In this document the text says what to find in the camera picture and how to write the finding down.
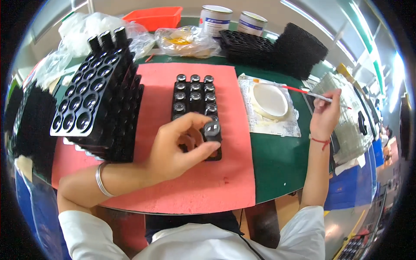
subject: hand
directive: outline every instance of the hand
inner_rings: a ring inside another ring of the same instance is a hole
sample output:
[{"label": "hand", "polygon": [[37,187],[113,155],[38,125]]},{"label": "hand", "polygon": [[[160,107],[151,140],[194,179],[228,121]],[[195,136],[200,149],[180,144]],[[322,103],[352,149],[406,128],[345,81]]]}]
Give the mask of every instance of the hand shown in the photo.
[{"label": "hand", "polygon": [[[203,142],[199,132],[209,121],[212,119],[208,116],[187,113],[161,126],[146,162],[150,177],[157,182],[177,178],[216,151],[221,144]],[[186,144],[188,152],[184,153],[179,144]]]},{"label": "hand", "polygon": [[338,124],[340,116],[339,98],[341,89],[329,91],[323,94],[324,97],[331,98],[332,103],[315,98],[315,110],[310,123],[311,137],[320,141],[329,140],[332,132]]}]

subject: red brush handle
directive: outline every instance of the red brush handle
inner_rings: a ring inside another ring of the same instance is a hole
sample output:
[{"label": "red brush handle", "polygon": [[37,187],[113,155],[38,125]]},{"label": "red brush handle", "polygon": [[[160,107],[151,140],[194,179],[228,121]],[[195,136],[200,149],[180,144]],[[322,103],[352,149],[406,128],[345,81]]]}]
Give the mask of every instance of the red brush handle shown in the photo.
[{"label": "red brush handle", "polygon": [[297,89],[297,88],[294,88],[294,87],[290,87],[290,86],[286,86],[286,85],[281,85],[281,87],[283,87],[285,89],[290,89],[290,90],[293,90],[293,91],[297,91],[297,92],[300,92],[300,93],[308,94],[308,91]]}]

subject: red string bracelet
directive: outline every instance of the red string bracelet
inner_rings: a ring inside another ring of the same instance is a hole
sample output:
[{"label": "red string bracelet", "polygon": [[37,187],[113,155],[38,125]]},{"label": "red string bracelet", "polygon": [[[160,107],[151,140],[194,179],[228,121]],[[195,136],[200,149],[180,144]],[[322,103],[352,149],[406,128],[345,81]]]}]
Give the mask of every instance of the red string bracelet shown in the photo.
[{"label": "red string bracelet", "polygon": [[311,140],[313,140],[313,141],[315,141],[315,142],[318,142],[318,143],[322,143],[322,144],[324,144],[324,146],[322,147],[322,151],[325,149],[325,147],[326,147],[328,144],[330,144],[330,143],[331,143],[331,139],[328,139],[328,140],[326,140],[326,141],[321,141],[321,140],[317,140],[317,139],[315,139],[315,138],[312,138],[310,134],[309,134],[309,139],[311,139]]}]

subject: green workbench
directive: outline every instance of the green workbench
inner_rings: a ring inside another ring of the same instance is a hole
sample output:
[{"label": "green workbench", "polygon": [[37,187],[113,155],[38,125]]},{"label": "green workbench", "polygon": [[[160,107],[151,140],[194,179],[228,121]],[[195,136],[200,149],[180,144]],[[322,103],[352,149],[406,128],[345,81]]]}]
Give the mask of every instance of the green workbench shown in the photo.
[{"label": "green workbench", "polygon": [[[147,57],[139,59],[136,63],[142,64],[146,58]],[[69,67],[81,63],[83,60],[84,59],[80,58],[79,60],[72,61]],[[149,61],[149,63],[167,62],[230,65],[235,67],[237,76],[241,73],[245,73],[252,77],[284,83],[293,87],[303,86],[303,83],[300,80],[290,76],[229,63],[226,58],[223,57],[197,59],[157,55]],[[66,88],[64,87],[59,87],[59,89],[56,90],[55,97],[57,98],[58,104],[62,100],[65,90]],[[303,187],[305,182],[311,113],[302,94],[291,92],[290,95],[295,109],[299,111],[298,124],[302,134],[301,138],[250,133],[256,186],[256,203],[269,201],[299,190]]]}]

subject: forearm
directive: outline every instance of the forearm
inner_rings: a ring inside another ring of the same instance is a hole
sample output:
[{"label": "forearm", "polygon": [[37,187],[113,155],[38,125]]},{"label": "forearm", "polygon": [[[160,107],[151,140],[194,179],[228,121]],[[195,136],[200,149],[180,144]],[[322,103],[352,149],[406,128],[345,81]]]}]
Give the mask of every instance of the forearm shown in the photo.
[{"label": "forearm", "polygon": [[329,145],[322,150],[323,145],[312,140],[310,142],[308,169],[299,209],[307,206],[323,206],[327,198]]},{"label": "forearm", "polygon": [[[59,212],[80,210],[91,213],[89,211],[91,207],[109,199],[98,187],[95,178],[97,167],[81,169],[59,181]],[[102,168],[101,179],[105,189],[114,196],[158,183],[152,179],[144,167],[133,163],[108,164]]]}]

